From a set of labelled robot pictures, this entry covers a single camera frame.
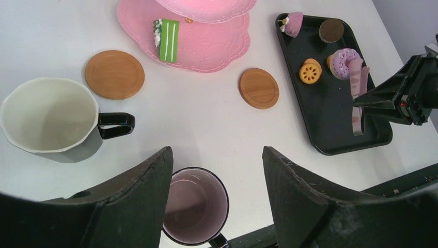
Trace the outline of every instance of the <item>black tray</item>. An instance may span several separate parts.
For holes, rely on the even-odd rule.
[[[341,48],[356,49],[362,56],[350,26],[343,21],[345,32],[342,39],[326,44],[319,38],[318,31],[321,23],[328,18],[304,16],[300,33],[292,38],[279,29],[282,23],[278,20],[286,16],[286,13],[279,15],[275,27],[311,144],[324,155],[389,144],[393,138],[391,126],[388,121],[378,118],[365,116],[364,135],[353,135],[350,82],[336,79],[326,64],[327,57]],[[316,59],[323,70],[319,81],[311,85],[304,84],[298,75],[308,58]],[[368,90],[373,88],[374,83],[369,76]]]

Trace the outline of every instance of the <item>pink cake stand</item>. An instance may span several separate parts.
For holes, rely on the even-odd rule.
[[[175,14],[197,22],[221,23],[251,10],[257,0],[157,0]]]
[[[155,0],[122,0],[117,11],[124,30],[143,51],[168,66],[197,72],[222,70],[249,48],[249,14],[225,23],[186,23],[185,17],[170,12]],[[154,44],[153,21],[180,21],[177,63],[160,61]]]

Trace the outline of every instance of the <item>mug handle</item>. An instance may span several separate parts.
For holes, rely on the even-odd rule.
[[[231,248],[231,244],[222,234],[217,235],[214,239],[208,242],[212,248]]]
[[[118,126],[103,129],[105,126]],[[97,124],[102,139],[124,136],[132,133],[135,127],[135,117],[128,113],[99,113]]]

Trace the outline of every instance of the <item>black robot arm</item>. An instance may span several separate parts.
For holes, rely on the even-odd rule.
[[[436,53],[412,56],[395,75],[355,98],[353,105],[362,107],[368,116],[422,125],[432,109],[438,109],[437,65]]]

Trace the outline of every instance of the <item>wooden coaster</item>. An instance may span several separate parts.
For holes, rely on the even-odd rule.
[[[277,82],[262,69],[246,70],[240,78],[239,90],[243,99],[257,109],[269,109],[278,101]]]
[[[132,55],[122,51],[105,51],[90,59],[85,80],[98,95],[122,100],[135,95],[145,82],[145,71]]]

